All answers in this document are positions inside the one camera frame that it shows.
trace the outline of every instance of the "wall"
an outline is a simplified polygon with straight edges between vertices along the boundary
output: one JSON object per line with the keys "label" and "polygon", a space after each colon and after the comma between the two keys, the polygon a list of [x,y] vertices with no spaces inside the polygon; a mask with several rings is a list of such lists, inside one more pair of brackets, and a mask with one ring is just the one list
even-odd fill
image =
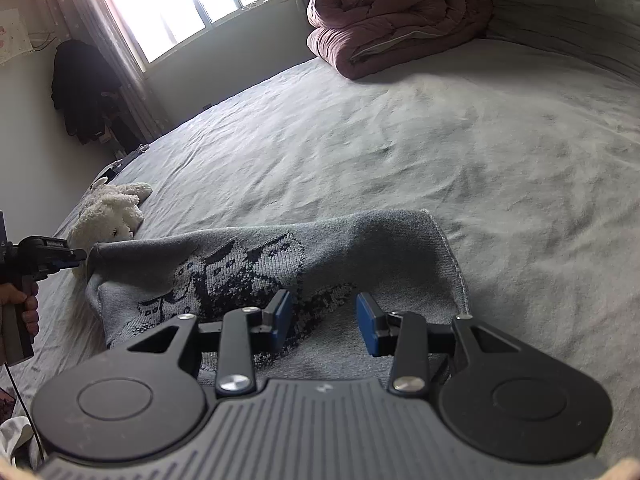
{"label": "wall", "polygon": [[[25,1],[29,30],[41,27]],[[51,101],[55,45],[0,65],[0,209],[9,240],[52,235],[95,175],[113,156],[97,143],[80,145],[66,133]]]}
{"label": "wall", "polygon": [[183,45],[147,80],[175,124],[314,55],[295,0],[271,0]]}

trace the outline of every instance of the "stuffed animal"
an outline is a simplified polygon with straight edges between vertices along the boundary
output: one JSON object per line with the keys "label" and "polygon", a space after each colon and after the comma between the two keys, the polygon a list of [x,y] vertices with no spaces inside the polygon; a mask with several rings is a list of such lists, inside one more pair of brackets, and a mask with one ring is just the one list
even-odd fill
{"label": "stuffed animal", "polygon": [[[87,253],[98,242],[131,240],[144,215],[138,205],[151,195],[149,184],[105,184],[98,179],[82,199],[78,220],[68,236],[69,245]],[[74,269],[77,277],[84,275],[83,266]]]}

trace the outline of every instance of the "bed sheet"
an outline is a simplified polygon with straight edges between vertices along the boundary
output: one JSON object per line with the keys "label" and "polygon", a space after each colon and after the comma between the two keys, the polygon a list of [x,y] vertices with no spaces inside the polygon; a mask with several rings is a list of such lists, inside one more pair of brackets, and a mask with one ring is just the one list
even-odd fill
{"label": "bed sheet", "polygon": [[[316,59],[157,140],[116,182],[155,190],[138,238],[427,208],[476,315],[604,384],[613,459],[640,452],[639,118],[635,84],[513,43],[357,82]],[[41,303],[36,357],[16,367],[27,400],[104,347],[71,273]]]}

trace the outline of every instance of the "comforter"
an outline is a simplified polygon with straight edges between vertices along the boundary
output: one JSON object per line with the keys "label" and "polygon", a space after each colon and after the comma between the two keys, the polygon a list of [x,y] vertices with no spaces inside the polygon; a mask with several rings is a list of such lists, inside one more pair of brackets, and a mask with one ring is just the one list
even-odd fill
{"label": "comforter", "polygon": [[358,79],[442,52],[481,33],[491,0],[311,0],[309,48]]}

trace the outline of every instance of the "window frame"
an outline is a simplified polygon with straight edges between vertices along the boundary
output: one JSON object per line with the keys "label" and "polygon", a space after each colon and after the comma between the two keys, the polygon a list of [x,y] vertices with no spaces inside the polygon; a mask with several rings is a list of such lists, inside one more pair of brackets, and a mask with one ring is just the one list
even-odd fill
{"label": "window frame", "polygon": [[214,22],[212,22],[209,18],[209,15],[207,14],[207,11],[205,10],[204,6],[200,3],[200,1],[193,0],[193,6],[196,9],[196,12],[198,13],[200,19],[204,23],[204,28],[192,34],[188,38],[176,43],[164,54],[162,54],[161,56],[158,56],[153,61],[149,61],[146,58],[146,55],[142,50],[142,47],[140,47],[140,44],[136,41],[135,34],[133,34],[133,31],[130,29],[129,25],[127,25],[126,20],[124,20],[124,18],[120,14],[118,7],[115,5],[113,0],[104,0],[104,3],[106,4],[109,12],[111,13],[111,16],[116,22],[116,25],[118,26],[118,29],[120,31],[120,35],[123,37],[124,41],[127,43],[127,46],[129,47],[129,50],[131,51],[133,57],[136,59],[136,62],[138,63],[140,70],[142,70],[143,74],[146,75],[149,71],[153,70],[158,64],[162,63],[163,60],[165,60],[167,57],[175,53],[177,50],[179,50],[186,44],[191,43],[191,41],[194,41],[197,38],[203,36],[204,34],[207,34],[208,32],[218,27],[219,25],[222,25],[223,23],[226,23],[229,20],[232,20],[236,16],[239,16],[240,14],[244,14],[249,10],[255,9],[255,7],[261,6],[271,1],[274,1],[274,0],[256,0],[255,2],[252,2],[246,6],[239,7],[233,12],[230,12],[229,14],[222,16],[222,18],[219,18]]}

